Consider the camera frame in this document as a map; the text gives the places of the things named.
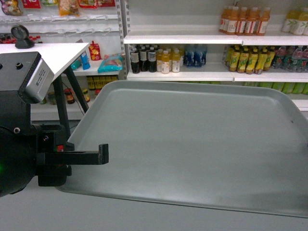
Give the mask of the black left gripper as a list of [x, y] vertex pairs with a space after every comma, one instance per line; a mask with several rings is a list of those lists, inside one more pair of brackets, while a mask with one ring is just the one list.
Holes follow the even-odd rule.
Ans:
[[35, 134], [19, 136], [0, 128], [0, 196], [22, 191], [38, 176], [42, 187], [64, 185], [72, 174], [69, 165], [104, 165], [109, 162], [109, 145], [98, 151], [68, 151], [62, 125], [35, 126]]

